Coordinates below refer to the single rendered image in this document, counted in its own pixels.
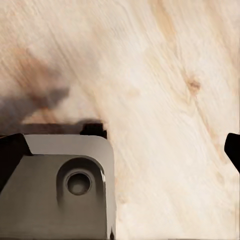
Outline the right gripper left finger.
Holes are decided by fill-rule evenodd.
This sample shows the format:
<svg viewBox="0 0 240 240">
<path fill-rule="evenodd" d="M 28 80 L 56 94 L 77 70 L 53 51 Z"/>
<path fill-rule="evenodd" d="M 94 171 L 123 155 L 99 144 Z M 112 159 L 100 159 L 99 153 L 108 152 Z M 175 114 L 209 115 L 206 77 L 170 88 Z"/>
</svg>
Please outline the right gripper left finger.
<svg viewBox="0 0 240 240">
<path fill-rule="evenodd" d="M 0 193 L 26 152 L 22 133 L 0 137 Z"/>
</svg>

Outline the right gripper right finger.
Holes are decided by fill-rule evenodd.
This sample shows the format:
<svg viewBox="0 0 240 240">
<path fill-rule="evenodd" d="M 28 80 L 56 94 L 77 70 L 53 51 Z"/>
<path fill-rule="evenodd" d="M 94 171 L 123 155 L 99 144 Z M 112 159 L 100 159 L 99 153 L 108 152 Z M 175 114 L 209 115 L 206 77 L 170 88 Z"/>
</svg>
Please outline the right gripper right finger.
<svg viewBox="0 0 240 240">
<path fill-rule="evenodd" d="M 240 135 L 230 132 L 223 149 L 240 173 Z"/>
</svg>

